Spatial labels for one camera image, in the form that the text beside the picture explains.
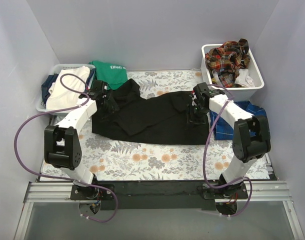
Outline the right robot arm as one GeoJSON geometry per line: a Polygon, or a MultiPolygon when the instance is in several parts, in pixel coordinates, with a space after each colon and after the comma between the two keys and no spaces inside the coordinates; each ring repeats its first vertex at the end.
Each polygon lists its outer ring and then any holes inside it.
{"type": "Polygon", "coordinates": [[[240,189],[251,166],[271,150],[269,122],[264,115],[253,115],[235,102],[224,87],[210,89],[203,82],[197,84],[191,93],[192,103],[187,107],[187,121],[201,124],[209,111],[223,118],[233,129],[233,158],[228,168],[220,175],[218,183],[205,182],[206,189],[219,192],[230,199],[240,189]]]}

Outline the white garment in bin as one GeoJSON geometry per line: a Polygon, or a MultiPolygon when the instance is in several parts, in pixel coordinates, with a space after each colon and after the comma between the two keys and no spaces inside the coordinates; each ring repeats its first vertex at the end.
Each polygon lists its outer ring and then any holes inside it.
{"type": "Polygon", "coordinates": [[[239,76],[235,79],[235,84],[245,87],[245,88],[254,88],[254,80],[249,75],[248,69],[240,69],[239,76]]]}

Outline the aluminium frame rail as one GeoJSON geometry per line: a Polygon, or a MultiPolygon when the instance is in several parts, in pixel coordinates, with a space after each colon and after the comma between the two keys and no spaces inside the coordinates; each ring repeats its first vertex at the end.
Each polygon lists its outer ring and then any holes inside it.
{"type": "MultiPolygon", "coordinates": [[[[28,223],[31,217],[34,203],[93,203],[93,200],[85,200],[80,197],[72,199],[71,195],[76,195],[71,182],[30,182],[24,197],[18,226],[15,232],[15,240],[25,238],[28,223]]],[[[296,240],[303,240],[304,234],[293,204],[293,199],[287,183],[277,180],[254,180],[252,182],[253,202],[282,202],[286,211],[293,236],[296,240]]]]}

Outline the green t-shirt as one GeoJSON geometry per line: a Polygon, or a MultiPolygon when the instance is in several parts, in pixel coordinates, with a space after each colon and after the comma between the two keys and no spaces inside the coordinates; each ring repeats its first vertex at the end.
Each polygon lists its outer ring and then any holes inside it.
{"type": "Polygon", "coordinates": [[[91,61],[89,64],[95,67],[91,86],[98,81],[103,81],[107,83],[109,89],[116,90],[128,80],[127,69],[122,65],[98,60],[91,61]]]}

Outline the black long sleeve shirt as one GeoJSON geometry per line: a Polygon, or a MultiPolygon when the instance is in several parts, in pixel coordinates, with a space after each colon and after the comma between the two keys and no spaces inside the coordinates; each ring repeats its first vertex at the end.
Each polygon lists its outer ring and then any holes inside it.
{"type": "Polygon", "coordinates": [[[129,79],[113,90],[119,106],[111,117],[91,117],[92,133],[133,143],[157,145],[204,145],[208,125],[189,125],[190,91],[175,91],[157,97],[141,97],[140,86],[129,79]]]}

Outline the white folded garment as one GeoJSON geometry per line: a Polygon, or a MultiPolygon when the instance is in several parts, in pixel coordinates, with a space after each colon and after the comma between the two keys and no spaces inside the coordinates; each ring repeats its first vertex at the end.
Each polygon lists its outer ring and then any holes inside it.
{"type": "Polygon", "coordinates": [[[45,108],[48,111],[60,110],[74,107],[77,104],[79,93],[75,93],[63,87],[60,78],[64,74],[73,74],[80,77],[85,83],[91,73],[91,69],[87,66],[81,66],[72,69],[62,69],[58,76],[51,76],[50,83],[46,88],[45,108]]]}

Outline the white plastic bin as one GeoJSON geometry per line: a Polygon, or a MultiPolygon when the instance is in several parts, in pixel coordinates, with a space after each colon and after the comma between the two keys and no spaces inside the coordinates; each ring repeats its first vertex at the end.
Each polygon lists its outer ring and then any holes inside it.
{"type": "Polygon", "coordinates": [[[201,47],[202,79],[207,84],[227,88],[234,101],[248,101],[264,87],[262,75],[245,39],[201,47]]]}

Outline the blue plaid folded shirt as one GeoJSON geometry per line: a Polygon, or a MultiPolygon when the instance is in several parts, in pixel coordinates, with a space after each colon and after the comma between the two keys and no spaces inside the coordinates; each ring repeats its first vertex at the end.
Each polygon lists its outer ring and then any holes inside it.
{"type": "MultiPolygon", "coordinates": [[[[250,101],[239,101],[234,103],[243,111],[246,111],[247,113],[250,113],[254,116],[267,117],[267,113],[264,108],[259,107],[257,105],[253,105],[250,101]]],[[[227,109],[230,108],[229,105],[230,103],[224,108],[224,111],[220,115],[220,118],[217,120],[216,124],[214,125],[214,129],[211,132],[215,140],[233,140],[234,129],[227,121],[222,118],[227,109]]]]}

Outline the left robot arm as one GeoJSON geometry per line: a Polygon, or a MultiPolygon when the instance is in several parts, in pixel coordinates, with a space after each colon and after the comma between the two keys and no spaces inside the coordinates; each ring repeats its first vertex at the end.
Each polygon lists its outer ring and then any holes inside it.
{"type": "Polygon", "coordinates": [[[97,110],[114,111],[116,103],[111,97],[112,90],[108,84],[98,81],[87,91],[90,99],[87,103],[85,97],[78,99],[78,106],[71,110],[56,125],[47,126],[44,130],[44,160],[47,164],[62,170],[68,175],[75,190],[88,200],[112,199],[112,185],[98,188],[99,182],[82,163],[82,148],[79,134],[86,122],[97,110]]]}

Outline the red plaid shirt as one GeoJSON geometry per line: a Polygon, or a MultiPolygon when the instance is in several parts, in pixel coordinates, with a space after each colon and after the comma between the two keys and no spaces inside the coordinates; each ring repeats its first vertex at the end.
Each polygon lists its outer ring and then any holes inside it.
{"type": "Polygon", "coordinates": [[[235,84],[235,80],[239,70],[247,69],[251,62],[248,52],[249,43],[246,39],[227,41],[205,53],[205,64],[211,73],[217,74],[219,83],[225,88],[241,88],[235,84]]]}

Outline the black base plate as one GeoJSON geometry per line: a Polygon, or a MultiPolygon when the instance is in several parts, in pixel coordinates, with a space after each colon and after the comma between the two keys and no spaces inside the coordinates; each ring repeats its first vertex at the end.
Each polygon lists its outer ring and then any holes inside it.
{"type": "Polygon", "coordinates": [[[113,191],[121,210],[200,209],[215,211],[215,200],[228,193],[207,189],[202,180],[101,181],[99,185],[113,191]]]}

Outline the light grey laundry basket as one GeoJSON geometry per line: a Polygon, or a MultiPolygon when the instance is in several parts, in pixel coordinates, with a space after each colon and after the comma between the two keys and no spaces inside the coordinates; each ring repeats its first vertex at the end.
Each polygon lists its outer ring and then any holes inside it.
{"type": "MultiPolygon", "coordinates": [[[[90,75],[86,82],[86,84],[90,87],[91,83],[93,81],[94,75],[95,75],[95,71],[96,71],[96,68],[92,64],[57,64],[54,67],[52,67],[52,69],[49,72],[49,75],[59,74],[59,72],[62,69],[75,69],[75,68],[79,68],[82,66],[87,66],[90,68],[90,75]]],[[[49,112],[50,111],[50,110],[46,110],[46,104],[43,103],[42,94],[41,94],[40,100],[36,104],[36,109],[39,112],[49,112]]]]}

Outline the floral table cloth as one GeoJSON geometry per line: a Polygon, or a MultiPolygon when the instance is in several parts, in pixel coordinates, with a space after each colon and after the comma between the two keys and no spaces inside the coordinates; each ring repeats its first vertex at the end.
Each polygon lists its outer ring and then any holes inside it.
{"type": "MultiPolygon", "coordinates": [[[[198,69],[166,71],[128,71],[128,79],[140,86],[148,99],[168,92],[192,90],[203,81],[198,69]]],[[[111,140],[92,133],[89,119],[79,133],[82,163],[100,181],[203,180],[203,145],[155,145],[111,140]]],[[[227,169],[232,157],[232,141],[211,136],[206,155],[208,180],[216,180],[227,169]]],[[[273,168],[266,155],[257,160],[246,176],[269,180],[273,168]]]]}

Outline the navy blue garment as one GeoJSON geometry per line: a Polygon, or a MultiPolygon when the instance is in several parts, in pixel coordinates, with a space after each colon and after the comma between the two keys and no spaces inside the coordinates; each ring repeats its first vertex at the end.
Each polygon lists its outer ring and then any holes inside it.
{"type": "Polygon", "coordinates": [[[50,88],[53,83],[56,82],[58,74],[48,75],[47,79],[41,85],[41,98],[44,104],[46,104],[48,98],[50,97],[50,88]]]}

